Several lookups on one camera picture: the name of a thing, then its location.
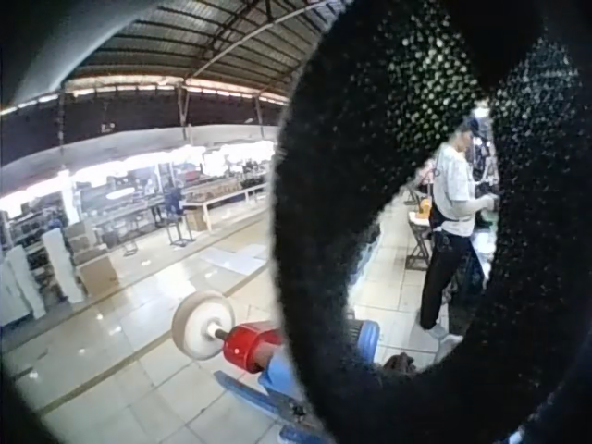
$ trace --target blue machine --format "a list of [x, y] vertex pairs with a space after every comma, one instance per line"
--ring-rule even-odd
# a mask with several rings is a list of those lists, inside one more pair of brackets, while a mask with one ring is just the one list
[[[374, 321], [350, 320], [350, 333], [360, 354], [369, 362], [374, 361], [380, 327]], [[241, 383], [224, 372], [215, 373], [216, 380], [225, 389], [249, 402], [264, 413], [280, 420], [278, 442], [297, 444], [327, 444], [323, 427], [312, 413], [312, 407], [302, 395], [290, 359], [283, 348], [279, 349], [269, 366], [259, 376], [259, 384], [266, 394]]]

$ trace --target wall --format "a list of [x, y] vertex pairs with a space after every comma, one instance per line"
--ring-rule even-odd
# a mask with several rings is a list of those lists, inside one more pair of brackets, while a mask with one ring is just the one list
[[[277, 125], [282, 107], [261, 103], [265, 125]], [[58, 103], [28, 106], [3, 116], [2, 165], [59, 145]], [[252, 98], [194, 92], [188, 109], [188, 124], [244, 124], [257, 122]], [[64, 143], [103, 136], [104, 127], [112, 131], [134, 131], [179, 126], [179, 107], [175, 91], [116, 91], [75, 97], [66, 95]]]

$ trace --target black foam ring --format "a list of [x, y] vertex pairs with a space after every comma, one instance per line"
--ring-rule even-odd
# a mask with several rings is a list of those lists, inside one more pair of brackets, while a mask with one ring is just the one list
[[[339, 443], [491, 443], [558, 386], [582, 343], [589, 97], [536, 10], [507, 14], [500, 29], [512, 48], [487, 56], [496, 36], [469, 29], [459, 8], [354, 2], [293, 93], [275, 166], [275, 279], [299, 378]], [[451, 356], [417, 376], [388, 375], [347, 336], [358, 239], [484, 96], [503, 190], [491, 279]]]

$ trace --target black pants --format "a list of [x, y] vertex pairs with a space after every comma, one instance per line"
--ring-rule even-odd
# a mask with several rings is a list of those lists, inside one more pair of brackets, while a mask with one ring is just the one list
[[434, 232], [434, 251], [425, 274], [419, 323], [429, 330], [438, 320], [442, 291], [446, 289], [463, 257], [471, 249], [471, 239], [446, 231]]

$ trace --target metal roof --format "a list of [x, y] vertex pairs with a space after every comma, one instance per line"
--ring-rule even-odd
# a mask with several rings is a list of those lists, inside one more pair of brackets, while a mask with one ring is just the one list
[[70, 79], [156, 74], [285, 94], [346, 0], [171, 0], [117, 32]]

